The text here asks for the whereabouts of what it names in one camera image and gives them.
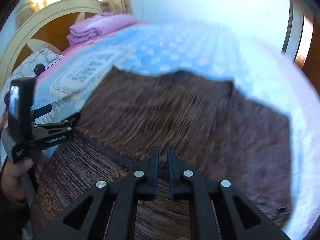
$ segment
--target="pink bedding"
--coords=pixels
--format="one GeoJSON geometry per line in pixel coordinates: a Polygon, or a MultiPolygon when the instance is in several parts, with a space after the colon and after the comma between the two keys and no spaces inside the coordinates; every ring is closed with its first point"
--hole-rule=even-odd
{"type": "Polygon", "coordinates": [[[89,18],[89,20],[85,19],[72,25],[69,28],[70,34],[67,39],[70,44],[77,44],[94,37],[108,35],[136,23],[137,19],[131,14],[98,14],[89,18]]]}
{"type": "Polygon", "coordinates": [[[66,65],[66,62],[71,60],[74,56],[79,54],[81,51],[87,49],[93,44],[100,43],[103,39],[107,39],[115,35],[116,33],[110,33],[104,36],[93,37],[86,42],[81,42],[81,43],[71,45],[69,48],[61,52],[61,55],[64,56],[63,58],[61,58],[59,61],[54,63],[50,68],[47,68],[43,73],[41,73],[40,76],[38,76],[37,85],[44,83],[52,74],[59,71],[63,66],[66,65]]]}

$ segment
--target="cream bed headboard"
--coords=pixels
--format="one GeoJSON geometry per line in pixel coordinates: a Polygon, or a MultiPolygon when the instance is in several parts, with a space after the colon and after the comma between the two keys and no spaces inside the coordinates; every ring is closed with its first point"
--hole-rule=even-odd
{"type": "Polygon", "coordinates": [[[0,58],[1,88],[12,71],[43,43],[56,53],[68,48],[68,28],[101,13],[101,7],[102,2],[97,0],[62,0],[33,14],[20,26],[0,58]]]}

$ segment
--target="pillow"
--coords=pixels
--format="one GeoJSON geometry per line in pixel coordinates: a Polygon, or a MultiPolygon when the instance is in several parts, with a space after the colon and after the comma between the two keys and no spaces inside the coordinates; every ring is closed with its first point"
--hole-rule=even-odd
{"type": "Polygon", "coordinates": [[[40,49],[36,50],[29,57],[27,57],[11,74],[4,84],[0,93],[0,121],[2,114],[5,111],[6,103],[8,101],[7,93],[10,90],[10,84],[13,79],[21,77],[35,77],[39,76],[44,70],[52,66],[55,62],[63,56],[54,53],[46,44],[43,44],[40,49]]]}

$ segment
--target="pink folded blanket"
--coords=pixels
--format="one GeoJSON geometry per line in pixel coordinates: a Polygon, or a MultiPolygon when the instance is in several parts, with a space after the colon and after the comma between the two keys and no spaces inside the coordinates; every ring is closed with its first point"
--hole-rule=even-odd
{"type": "Polygon", "coordinates": [[[137,19],[131,14],[113,15],[113,13],[104,13],[88,19],[69,28],[70,34],[67,39],[70,44],[84,42],[97,36],[104,36],[137,23],[137,19]]]}

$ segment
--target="silver rivet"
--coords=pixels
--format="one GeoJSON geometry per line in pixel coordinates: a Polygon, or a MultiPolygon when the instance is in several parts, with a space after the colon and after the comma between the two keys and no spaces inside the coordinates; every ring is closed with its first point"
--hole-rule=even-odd
{"type": "Polygon", "coordinates": [[[102,188],[102,187],[105,187],[107,184],[104,180],[99,180],[97,183],[96,183],[96,186],[99,187],[99,188],[102,188]]]}
{"type": "Polygon", "coordinates": [[[231,182],[225,179],[225,180],[221,181],[221,186],[230,187],[231,186],[231,182]]]}
{"type": "Polygon", "coordinates": [[[186,177],[192,177],[193,176],[193,172],[192,171],[184,171],[183,175],[186,177]]]}
{"type": "Polygon", "coordinates": [[[139,177],[142,177],[144,175],[144,172],[143,171],[136,171],[134,173],[134,175],[139,178],[139,177]]]}

